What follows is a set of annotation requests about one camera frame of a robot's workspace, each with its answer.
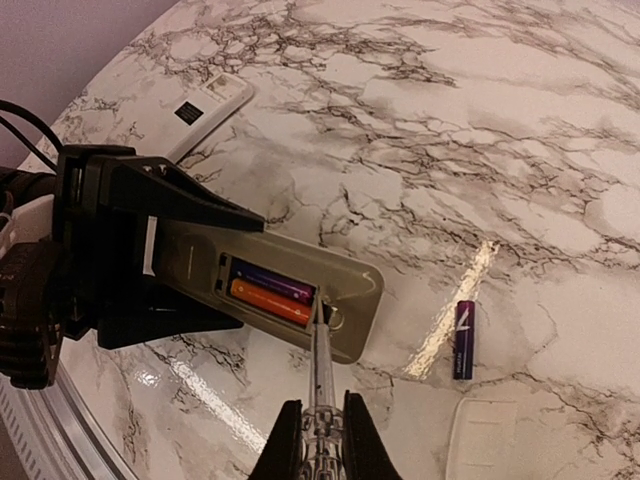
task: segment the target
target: orange battery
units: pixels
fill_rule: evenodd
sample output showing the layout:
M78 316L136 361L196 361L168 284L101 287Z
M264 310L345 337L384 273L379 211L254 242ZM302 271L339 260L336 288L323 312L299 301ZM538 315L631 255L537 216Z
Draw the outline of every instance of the orange battery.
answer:
M269 290L256 287L239 278L231 282L231 295L254 307L261 308L305 327L311 318L311 307L282 297Z

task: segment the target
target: white remote control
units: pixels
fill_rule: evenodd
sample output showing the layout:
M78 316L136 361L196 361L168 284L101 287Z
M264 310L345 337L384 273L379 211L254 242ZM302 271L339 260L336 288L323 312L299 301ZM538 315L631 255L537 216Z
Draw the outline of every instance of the white remote control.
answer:
M166 157L177 163L218 125L246 103L253 88L235 75L221 72L191 92L186 100L146 117L145 135L132 145L138 155Z

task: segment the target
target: purple battery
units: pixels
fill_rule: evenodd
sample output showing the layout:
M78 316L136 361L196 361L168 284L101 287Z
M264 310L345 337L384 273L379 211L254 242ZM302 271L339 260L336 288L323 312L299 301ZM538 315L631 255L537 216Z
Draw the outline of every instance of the purple battery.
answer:
M471 380L473 377L475 319L476 304L470 300L458 302L453 347L454 380Z
M235 278L242 278L247 282L271 290L274 293L279 293L304 305L310 306L313 304L315 288L312 286L278 275L237 258L231 261L230 280Z

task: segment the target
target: purple wall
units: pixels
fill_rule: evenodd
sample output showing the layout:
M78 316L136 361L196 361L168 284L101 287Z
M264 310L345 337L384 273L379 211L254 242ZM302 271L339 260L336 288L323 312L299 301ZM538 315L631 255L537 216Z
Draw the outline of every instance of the purple wall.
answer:
M109 60L177 0L0 3L0 98L51 124ZM30 128L23 131L32 141L40 138ZM27 153L0 127L1 165L17 165Z

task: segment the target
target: marble pattern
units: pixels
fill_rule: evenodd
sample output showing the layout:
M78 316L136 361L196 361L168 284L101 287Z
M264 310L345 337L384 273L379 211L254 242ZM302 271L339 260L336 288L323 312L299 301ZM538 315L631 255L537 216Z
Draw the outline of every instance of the marble pattern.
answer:
M630 0L182 0L55 130L136 146L145 98L219 68L257 94L180 165L381 269L368 347L336 381L365 396L403 478L444 478L465 396L518 402L509 478L640 478ZM451 380L461 297L479 305L468 383ZM89 335L63 361L142 479L246 478L307 392L308 355L248 327L116 352Z

